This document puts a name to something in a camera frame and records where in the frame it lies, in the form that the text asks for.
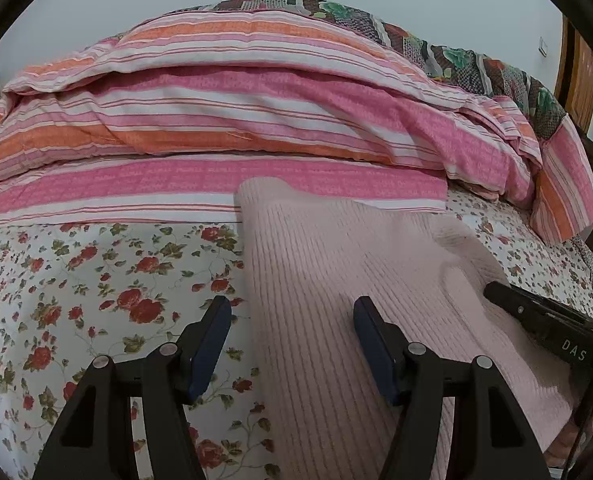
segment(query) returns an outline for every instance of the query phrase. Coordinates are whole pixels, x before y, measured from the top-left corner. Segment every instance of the striped duvet cover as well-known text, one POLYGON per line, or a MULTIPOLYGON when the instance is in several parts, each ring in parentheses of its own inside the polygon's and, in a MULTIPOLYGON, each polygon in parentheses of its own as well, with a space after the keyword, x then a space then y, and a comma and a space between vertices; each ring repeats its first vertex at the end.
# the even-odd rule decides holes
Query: striped duvet cover
POLYGON ((0 181, 90 156, 281 152, 417 170, 415 200, 437 199, 441 172, 534 203, 532 226, 549 242, 593 220, 569 121, 545 157, 509 98, 439 84, 368 38, 279 10, 163 16, 28 67, 3 92, 0 181))
POLYGON ((441 212, 433 171, 262 154, 113 156, 53 164, 0 184, 0 226, 81 222, 240 222, 236 190, 272 176, 296 189, 381 209, 441 212))

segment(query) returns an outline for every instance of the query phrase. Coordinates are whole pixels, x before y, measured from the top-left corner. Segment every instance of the pink ribbed fabric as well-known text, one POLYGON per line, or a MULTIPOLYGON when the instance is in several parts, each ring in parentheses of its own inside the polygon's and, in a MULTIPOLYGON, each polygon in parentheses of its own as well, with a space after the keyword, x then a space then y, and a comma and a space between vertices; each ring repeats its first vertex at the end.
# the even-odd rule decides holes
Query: pink ribbed fabric
MULTIPOLYGON (((386 321, 439 356, 490 356, 542 448, 571 413, 569 368, 483 297, 505 280, 494 256, 455 218, 323 198, 275 178, 239 191, 246 278, 262 387, 283 478, 375 480, 398 410, 378 394, 352 323, 371 296, 386 321)), ((445 477, 453 402, 433 479, 445 477)))

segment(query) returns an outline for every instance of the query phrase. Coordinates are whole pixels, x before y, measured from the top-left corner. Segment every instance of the bed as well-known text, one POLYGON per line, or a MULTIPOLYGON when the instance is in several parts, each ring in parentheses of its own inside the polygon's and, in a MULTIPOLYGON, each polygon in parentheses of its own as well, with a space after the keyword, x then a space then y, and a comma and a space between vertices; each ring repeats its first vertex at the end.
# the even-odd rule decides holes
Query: bed
MULTIPOLYGON (((547 89, 520 70, 428 45, 367 12, 324 0, 231 0, 184 9, 68 59, 29 67, 3 88, 0 100, 1 468, 12 478, 32 477, 50 429, 95 356, 143 356, 174 340, 224 294, 233 306, 232 328, 211 385, 187 410, 189 431, 209 479, 279 478, 250 330, 236 203, 238 185, 253 176, 276 176, 296 189, 375 207, 455 216, 497 257, 510 282, 593 317, 593 254, 579 238, 593 220, 593 176, 566 121, 547 89), (307 41, 291 41, 285 58, 285 44, 272 50, 256 43, 262 56, 251 60, 249 48, 241 54, 237 47, 226 59, 234 40, 208 37, 216 25, 224 34, 235 32, 224 16, 244 23, 245 34, 307 27, 307 41), (162 40, 193 34, 180 22, 193 30, 205 25, 192 38, 193 71, 184 72, 184 61, 174 58, 178 45, 166 50, 162 40), (155 28, 165 32, 154 34, 155 28), (317 46, 317 61, 295 54, 306 43, 329 40, 326 34, 343 45, 335 54, 362 49, 379 64, 332 59, 329 44, 317 46), (212 41, 223 47, 218 63, 209 58, 212 41), (129 59, 121 57, 128 51, 129 59), (350 64, 358 68, 343 72, 350 64), (304 73, 315 68, 315 85, 297 94, 304 73), (263 99, 232 98, 241 73, 265 85, 263 99), (200 80, 192 79, 197 74, 200 80), (385 125, 364 112, 358 121, 351 101, 356 88, 346 80, 358 82, 361 99, 371 99, 383 116, 403 96, 409 107, 401 114, 426 114, 446 135, 432 137, 434 130, 405 123, 413 137, 405 144, 390 135, 395 118, 385 125), (178 88, 195 93, 179 96, 178 88), (205 92, 214 88, 221 106, 234 110, 230 115, 206 112, 214 103, 205 92), (337 100, 301 106, 320 102, 323 91, 315 88, 337 100), (291 103, 289 114, 279 98, 291 103), (177 117, 176 108, 166 108, 169 99, 200 107, 193 114, 200 120, 187 121, 189 108, 177 117), (334 107, 342 113, 322 115, 334 107), (188 125, 199 139, 190 146, 180 136, 188 125), (153 132, 164 140, 150 142, 153 132), (336 140, 321 140, 333 135, 336 140), (455 139, 470 151, 448 160, 455 139), (428 148, 442 142, 443 151, 428 148), (485 146, 493 149, 476 159, 485 146), (561 153, 566 187, 551 177, 562 167, 561 153), (500 180, 481 171, 496 160, 505 171, 500 180), (577 208, 569 205, 570 194, 577 208), (564 220, 552 203, 562 204, 564 220)), ((138 399, 131 414, 145 479, 151 471, 138 399)))

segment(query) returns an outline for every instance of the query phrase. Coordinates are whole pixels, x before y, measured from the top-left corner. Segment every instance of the green floral pattern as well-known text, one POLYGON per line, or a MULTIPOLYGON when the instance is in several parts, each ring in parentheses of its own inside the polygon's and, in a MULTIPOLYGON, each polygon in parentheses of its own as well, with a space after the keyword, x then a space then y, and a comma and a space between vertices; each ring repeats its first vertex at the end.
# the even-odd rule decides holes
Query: green floral pattern
POLYGON ((557 106, 557 104, 558 101, 547 88, 539 88, 538 105, 540 108, 542 108, 545 112, 548 112, 549 110, 552 110, 555 106, 557 106))
POLYGON ((336 4, 334 2, 320 2, 319 7, 325 12, 329 12, 337 20, 348 19, 352 16, 351 9, 347 8, 345 5, 336 4))
POLYGON ((455 68, 466 68, 470 64, 470 53, 462 48, 443 47, 443 55, 455 68))

